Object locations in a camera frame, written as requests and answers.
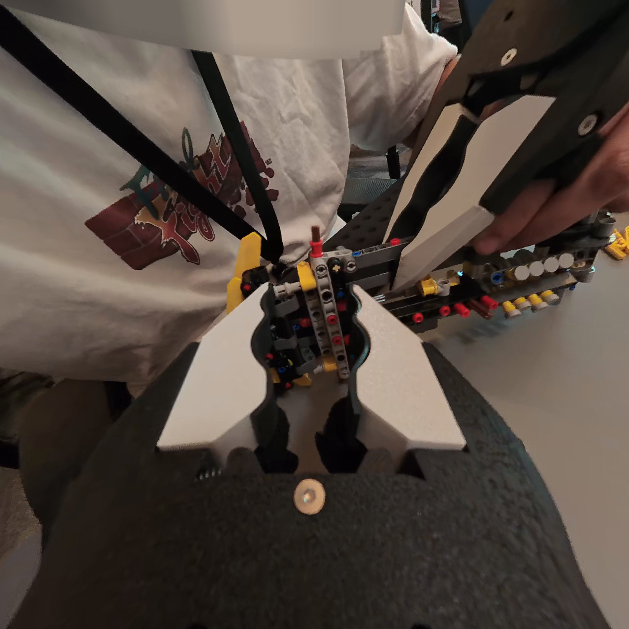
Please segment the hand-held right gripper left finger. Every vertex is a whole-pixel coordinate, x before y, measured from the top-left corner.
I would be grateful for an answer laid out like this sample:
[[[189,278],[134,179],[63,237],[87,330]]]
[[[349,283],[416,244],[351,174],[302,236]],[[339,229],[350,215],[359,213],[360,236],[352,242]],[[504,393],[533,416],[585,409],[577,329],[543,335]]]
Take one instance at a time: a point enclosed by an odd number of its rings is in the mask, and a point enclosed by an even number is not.
[[[268,376],[252,341],[268,292],[266,282],[202,338],[158,439],[159,450],[257,448],[252,414],[267,397]]]

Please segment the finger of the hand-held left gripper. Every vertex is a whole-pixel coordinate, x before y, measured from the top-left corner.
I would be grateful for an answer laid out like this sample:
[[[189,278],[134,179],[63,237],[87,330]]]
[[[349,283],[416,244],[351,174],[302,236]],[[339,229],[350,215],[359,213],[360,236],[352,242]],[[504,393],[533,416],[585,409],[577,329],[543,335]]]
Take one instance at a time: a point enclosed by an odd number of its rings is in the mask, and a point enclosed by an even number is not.
[[[546,96],[522,96],[480,123],[476,134],[481,135],[481,197],[554,100],[555,98]],[[477,206],[481,210],[481,230],[478,233],[493,221],[493,215],[485,208],[481,197]],[[403,291],[412,287],[478,234],[466,243],[445,243],[438,240],[420,243],[419,238],[428,225],[426,219],[417,236],[402,249],[396,276],[391,282],[392,291]]]
[[[471,114],[450,105],[439,115],[403,181],[382,243],[466,243],[481,230],[481,135]]]

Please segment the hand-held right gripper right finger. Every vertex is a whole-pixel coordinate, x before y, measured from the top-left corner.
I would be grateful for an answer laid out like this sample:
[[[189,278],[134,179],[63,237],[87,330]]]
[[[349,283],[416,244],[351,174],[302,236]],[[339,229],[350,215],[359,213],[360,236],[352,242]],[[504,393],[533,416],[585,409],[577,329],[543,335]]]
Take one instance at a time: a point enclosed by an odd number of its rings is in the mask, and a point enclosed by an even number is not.
[[[421,339],[361,287],[353,293],[358,331],[367,336],[355,372],[358,441],[389,452],[463,450],[466,439]]]

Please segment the lego car chassis model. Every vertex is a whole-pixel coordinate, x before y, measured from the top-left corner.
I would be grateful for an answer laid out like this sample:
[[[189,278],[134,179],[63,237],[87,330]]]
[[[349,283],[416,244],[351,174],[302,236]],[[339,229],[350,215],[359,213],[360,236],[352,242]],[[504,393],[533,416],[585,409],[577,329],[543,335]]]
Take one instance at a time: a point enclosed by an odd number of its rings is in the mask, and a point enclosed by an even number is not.
[[[387,293],[401,251],[410,242],[392,239],[375,247],[352,251],[323,250],[322,240],[311,243],[306,257],[317,279],[317,290],[276,299],[270,320],[271,350],[266,363],[276,392],[307,386],[308,376],[337,372],[349,377],[355,361],[350,351],[350,289],[361,287],[402,324],[415,333],[437,327],[447,318],[472,313],[492,319],[502,313],[514,319],[526,311],[559,304],[566,291],[594,273],[600,251],[608,245],[616,221],[609,215],[592,223],[578,223],[558,236],[512,256],[480,257],[463,247],[438,267],[440,275],[426,275],[401,292]],[[233,279],[227,289],[227,313],[268,282],[299,282],[296,268],[281,270],[264,265],[262,238],[248,235],[240,244]]]

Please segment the pile of loose lego pieces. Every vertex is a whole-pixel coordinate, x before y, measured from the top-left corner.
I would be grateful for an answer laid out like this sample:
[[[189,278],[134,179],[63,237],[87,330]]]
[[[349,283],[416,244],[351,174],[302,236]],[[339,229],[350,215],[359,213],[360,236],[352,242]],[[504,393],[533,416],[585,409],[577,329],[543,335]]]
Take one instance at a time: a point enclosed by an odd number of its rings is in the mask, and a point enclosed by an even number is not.
[[[622,231],[614,229],[608,245],[604,248],[604,252],[613,260],[622,261],[628,258],[628,233],[628,226]]]

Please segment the person's left hand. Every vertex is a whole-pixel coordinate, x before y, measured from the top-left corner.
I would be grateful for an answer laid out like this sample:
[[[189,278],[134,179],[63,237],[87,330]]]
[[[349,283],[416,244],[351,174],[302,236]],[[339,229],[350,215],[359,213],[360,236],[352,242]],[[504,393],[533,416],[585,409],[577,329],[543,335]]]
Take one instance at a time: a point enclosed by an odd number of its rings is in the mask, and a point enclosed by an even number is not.
[[[628,212],[628,104],[599,131],[603,143],[578,178],[555,189],[552,179],[532,182],[470,245],[483,256],[525,248],[558,235],[608,208]]]

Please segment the grey mesh office chair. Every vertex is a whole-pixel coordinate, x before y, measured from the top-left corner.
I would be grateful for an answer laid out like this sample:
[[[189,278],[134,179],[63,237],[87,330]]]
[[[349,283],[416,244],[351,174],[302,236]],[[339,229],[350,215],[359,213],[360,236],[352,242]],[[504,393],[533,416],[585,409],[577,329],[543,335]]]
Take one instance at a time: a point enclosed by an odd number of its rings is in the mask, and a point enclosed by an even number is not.
[[[353,145],[338,216],[345,223],[349,222],[396,181],[389,175],[389,160],[385,153],[366,151]]]

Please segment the person's dark trousers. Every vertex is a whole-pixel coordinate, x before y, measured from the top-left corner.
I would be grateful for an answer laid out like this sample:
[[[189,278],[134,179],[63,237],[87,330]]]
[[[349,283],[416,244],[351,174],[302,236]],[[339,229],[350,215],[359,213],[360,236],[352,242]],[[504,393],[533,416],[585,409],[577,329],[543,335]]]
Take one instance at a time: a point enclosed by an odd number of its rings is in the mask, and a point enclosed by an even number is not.
[[[1,470],[19,473],[44,540],[68,485],[132,401],[124,382],[1,370]]]

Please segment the person's white shirt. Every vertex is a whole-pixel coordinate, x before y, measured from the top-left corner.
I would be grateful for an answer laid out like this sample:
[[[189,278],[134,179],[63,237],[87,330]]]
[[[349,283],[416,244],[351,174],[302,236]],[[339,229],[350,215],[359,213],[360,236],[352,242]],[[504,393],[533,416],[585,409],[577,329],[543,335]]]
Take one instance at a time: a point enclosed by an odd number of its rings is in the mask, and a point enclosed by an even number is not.
[[[11,10],[256,230],[254,201],[192,55]],[[457,57],[405,7],[348,60],[215,54],[294,265],[334,228],[350,147],[407,140]],[[150,382],[224,310],[239,240],[1,52],[1,368]]]

